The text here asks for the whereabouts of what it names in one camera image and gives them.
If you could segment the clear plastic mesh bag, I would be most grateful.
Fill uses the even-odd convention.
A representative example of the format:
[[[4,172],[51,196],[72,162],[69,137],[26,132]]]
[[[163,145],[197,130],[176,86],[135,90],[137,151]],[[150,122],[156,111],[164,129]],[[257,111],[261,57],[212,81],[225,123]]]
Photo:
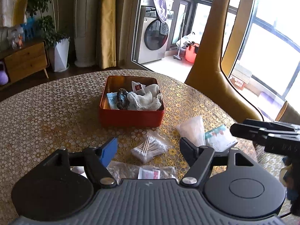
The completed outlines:
[[[177,125],[175,128],[182,138],[187,138],[196,147],[206,144],[204,124],[201,115],[190,118]]]

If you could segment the white teal paper packet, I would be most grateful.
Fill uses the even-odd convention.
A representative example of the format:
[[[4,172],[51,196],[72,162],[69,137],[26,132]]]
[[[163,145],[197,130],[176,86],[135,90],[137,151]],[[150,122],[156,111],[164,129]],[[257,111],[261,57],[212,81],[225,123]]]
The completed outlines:
[[[213,148],[216,152],[224,152],[238,143],[230,130],[221,125],[205,133],[205,144]]]

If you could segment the cotton swab bag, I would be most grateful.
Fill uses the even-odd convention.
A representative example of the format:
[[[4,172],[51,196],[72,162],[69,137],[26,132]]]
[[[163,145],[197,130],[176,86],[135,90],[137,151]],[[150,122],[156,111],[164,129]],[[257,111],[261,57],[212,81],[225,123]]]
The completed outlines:
[[[133,156],[142,163],[148,163],[155,156],[166,153],[173,144],[152,130],[148,131],[142,142],[131,150]]]

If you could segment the pink white sachet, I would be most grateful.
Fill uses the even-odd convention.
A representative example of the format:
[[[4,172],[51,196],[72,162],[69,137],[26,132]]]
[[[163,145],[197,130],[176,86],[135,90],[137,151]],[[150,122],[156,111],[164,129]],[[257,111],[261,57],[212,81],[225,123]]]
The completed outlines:
[[[160,179],[160,170],[157,169],[145,169],[140,167],[138,172],[138,179]]]

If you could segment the dark brown scrunchie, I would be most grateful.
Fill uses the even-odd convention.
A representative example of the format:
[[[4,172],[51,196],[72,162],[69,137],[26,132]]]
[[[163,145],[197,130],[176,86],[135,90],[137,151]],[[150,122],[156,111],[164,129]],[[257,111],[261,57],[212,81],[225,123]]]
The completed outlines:
[[[117,92],[117,102],[116,102],[116,105],[117,105],[117,108],[120,109],[120,110],[128,110],[129,108],[129,100],[127,98],[127,90],[124,89],[124,88],[120,88]]]

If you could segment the cardboard box outside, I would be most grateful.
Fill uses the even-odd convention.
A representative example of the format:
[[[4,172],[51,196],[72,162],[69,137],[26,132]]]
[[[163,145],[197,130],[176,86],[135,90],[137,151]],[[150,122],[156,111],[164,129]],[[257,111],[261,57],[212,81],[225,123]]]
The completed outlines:
[[[240,64],[235,64],[230,74],[229,80],[236,89],[243,90],[244,87],[249,83],[251,77],[252,73],[249,70],[247,70]]]

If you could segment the white red sachet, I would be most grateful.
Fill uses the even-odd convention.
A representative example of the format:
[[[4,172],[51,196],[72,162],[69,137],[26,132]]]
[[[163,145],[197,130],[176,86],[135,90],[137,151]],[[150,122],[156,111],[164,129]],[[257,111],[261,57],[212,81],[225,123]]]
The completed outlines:
[[[135,82],[132,81],[131,82],[132,85],[132,92],[137,94],[137,95],[145,95],[146,91],[145,91],[145,85],[141,84],[140,82]]]

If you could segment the red bucket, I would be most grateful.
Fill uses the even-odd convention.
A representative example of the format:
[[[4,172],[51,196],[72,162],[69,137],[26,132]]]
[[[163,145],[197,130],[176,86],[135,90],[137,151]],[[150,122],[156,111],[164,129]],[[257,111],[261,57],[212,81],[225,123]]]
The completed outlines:
[[[186,54],[185,54],[186,61],[193,64],[195,62],[198,49],[199,49],[199,44],[194,42],[188,43],[186,47]]]

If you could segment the white geometric planter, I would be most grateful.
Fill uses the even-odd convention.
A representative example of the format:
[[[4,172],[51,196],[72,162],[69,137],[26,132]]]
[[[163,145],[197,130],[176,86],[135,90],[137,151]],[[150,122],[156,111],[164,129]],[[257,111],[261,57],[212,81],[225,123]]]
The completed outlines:
[[[57,73],[67,69],[69,44],[69,39],[65,38],[54,47],[54,71]]]

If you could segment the mustard yellow curtain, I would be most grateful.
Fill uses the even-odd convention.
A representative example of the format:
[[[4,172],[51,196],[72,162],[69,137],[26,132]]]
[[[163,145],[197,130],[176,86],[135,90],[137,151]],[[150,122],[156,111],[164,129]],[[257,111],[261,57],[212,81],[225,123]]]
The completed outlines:
[[[116,67],[116,0],[100,0],[96,56],[101,69]]]

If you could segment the wooden drawer cabinet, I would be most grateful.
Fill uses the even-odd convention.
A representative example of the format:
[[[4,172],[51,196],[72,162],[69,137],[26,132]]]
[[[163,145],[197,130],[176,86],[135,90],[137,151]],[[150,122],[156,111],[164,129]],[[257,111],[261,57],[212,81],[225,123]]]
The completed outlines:
[[[24,43],[20,49],[2,51],[1,62],[4,63],[9,79],[1,89],[39,71],[48,75],[46,69],[50,64],[44,40],[32,40]]]

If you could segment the purple kettlebell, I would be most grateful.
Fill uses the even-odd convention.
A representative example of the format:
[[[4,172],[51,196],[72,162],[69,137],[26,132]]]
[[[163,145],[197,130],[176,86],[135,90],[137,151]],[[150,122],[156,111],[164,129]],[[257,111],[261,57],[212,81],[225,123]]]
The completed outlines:
[[[0,85],[5,85],[8,83],[8,81],[9,81],[9,78],[8,78],[8,75],[5,70],[5,65],[1,61],[0,62]]]

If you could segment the silver washing machine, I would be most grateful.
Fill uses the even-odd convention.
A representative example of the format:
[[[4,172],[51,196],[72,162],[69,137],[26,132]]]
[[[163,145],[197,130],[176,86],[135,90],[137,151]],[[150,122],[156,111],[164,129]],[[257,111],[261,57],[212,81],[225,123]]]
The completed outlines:
[[[173,17],[174,12],[168,10],[167,22],[163,23],[154,7],[141,7],[134,53],[136,62],[145,64],[165,57]]]

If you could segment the mustard leather chair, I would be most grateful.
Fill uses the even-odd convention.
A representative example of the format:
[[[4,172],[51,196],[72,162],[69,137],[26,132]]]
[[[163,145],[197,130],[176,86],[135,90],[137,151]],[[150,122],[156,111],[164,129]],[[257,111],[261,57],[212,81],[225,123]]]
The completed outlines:
[[[229,80],[244,41],[255,0],[240,0],[234,26],[223,51],[230,0],[213,0],[199,50],[185,81],[221,107],[235,121],[263,120],[261,112]]]

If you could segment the glass figurine ornaments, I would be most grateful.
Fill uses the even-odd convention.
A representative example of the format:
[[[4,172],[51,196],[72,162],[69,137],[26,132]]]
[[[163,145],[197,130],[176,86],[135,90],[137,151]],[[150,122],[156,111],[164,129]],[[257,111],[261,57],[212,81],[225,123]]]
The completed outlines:
[[[8,29],[7,40],[12,49],[20,49],[23,46],[23,27],[17,25]]]

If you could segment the lavender towel on washer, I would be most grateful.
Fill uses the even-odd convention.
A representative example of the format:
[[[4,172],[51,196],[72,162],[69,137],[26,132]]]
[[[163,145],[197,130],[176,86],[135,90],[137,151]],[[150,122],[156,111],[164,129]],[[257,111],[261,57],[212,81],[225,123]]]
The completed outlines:
[[[162,23],[167,22],[167,4],[166,0],[153,0],[156,12]]]

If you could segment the green potted tree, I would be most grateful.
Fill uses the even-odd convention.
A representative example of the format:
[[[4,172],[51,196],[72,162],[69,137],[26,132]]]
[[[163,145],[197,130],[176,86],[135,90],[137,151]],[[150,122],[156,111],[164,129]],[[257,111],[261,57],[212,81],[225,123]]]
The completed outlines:
[[[37,26],[48,47],[55,47],[67,34],[59,30],[59,5],[54,0],[27,0],[26,14],[31,18],[39,15]]]

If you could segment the white standing air conditioner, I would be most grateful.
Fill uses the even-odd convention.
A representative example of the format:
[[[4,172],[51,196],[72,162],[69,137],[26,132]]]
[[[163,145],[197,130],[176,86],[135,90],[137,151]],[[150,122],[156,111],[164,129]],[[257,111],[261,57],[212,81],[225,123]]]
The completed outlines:
[[[96,64],[97,12],[99,0],[75,0],[75,65],[87,68]]]

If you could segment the floral sheet on wall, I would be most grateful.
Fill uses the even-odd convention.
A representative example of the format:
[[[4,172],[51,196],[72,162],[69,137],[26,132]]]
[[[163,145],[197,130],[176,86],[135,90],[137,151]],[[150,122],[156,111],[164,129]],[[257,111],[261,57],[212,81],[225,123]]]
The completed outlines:
[[[13,27],[24,23],[27,1],[1,0],[1,27]]]

